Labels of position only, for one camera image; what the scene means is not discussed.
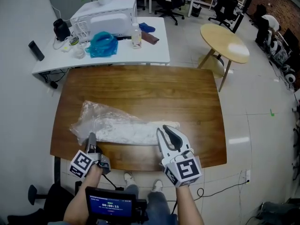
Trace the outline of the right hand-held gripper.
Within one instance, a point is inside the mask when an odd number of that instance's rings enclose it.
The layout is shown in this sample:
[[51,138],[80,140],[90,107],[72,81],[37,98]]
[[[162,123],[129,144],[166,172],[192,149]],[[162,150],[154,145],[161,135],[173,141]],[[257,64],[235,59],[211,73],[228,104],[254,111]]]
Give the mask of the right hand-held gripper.
[[176,188],[196,182],[202,177],[203,172],[199,157],[195,156],[193,149],[189,148],[187,136],[169,125],[163,125],[163,129],[170,143],[159,128],[156,136],[163,157],[161,164],[164,174]]

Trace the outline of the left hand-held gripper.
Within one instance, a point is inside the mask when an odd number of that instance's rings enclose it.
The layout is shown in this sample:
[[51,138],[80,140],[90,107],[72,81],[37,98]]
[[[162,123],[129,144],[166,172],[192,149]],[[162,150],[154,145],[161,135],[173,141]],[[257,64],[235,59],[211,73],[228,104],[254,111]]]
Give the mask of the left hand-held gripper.
[[71,161],[69,170],[73,175],[80,179],[85,177],[93,164],[102,168],[104,175],[111,171],[109,158],[101,153],[95,153],[96,147],[96,135],[94,133],[90,133],[86,142],[86,153],[79,150]]

